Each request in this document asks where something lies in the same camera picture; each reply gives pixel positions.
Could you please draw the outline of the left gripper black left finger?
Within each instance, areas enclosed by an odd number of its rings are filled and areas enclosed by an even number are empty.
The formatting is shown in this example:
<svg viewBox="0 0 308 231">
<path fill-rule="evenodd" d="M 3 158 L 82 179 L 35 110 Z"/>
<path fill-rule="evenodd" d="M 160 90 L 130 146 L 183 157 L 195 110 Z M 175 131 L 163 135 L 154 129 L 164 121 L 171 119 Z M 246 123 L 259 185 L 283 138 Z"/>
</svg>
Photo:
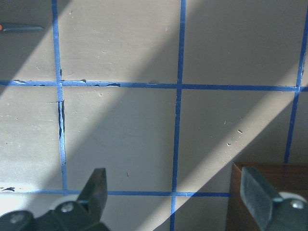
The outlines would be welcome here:
<svg viewBox="0 0 308 231">
<path fill-rule="evenodd" d="M 79 231 L 106 231 L 101 217 L 107 201 L 106 169 L 96 168 L 77 198 L 82 211 Z"/>
</svg>

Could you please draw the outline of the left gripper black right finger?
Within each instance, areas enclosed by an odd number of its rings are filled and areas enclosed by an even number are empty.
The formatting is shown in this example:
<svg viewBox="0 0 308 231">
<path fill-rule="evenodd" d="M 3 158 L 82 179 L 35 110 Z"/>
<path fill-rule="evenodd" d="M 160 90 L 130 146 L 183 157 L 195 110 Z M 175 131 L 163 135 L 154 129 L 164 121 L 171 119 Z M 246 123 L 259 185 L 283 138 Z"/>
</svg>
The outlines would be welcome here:
<svg viewBox="0 0 308 231">
<path fill-rule="evenodd" d="M 243 167 L 240 196 L 260 230 L 266 230 L 273 219 L 276 206 L 282 203 L 277 190 L 256 168 Z"/>
</svg>

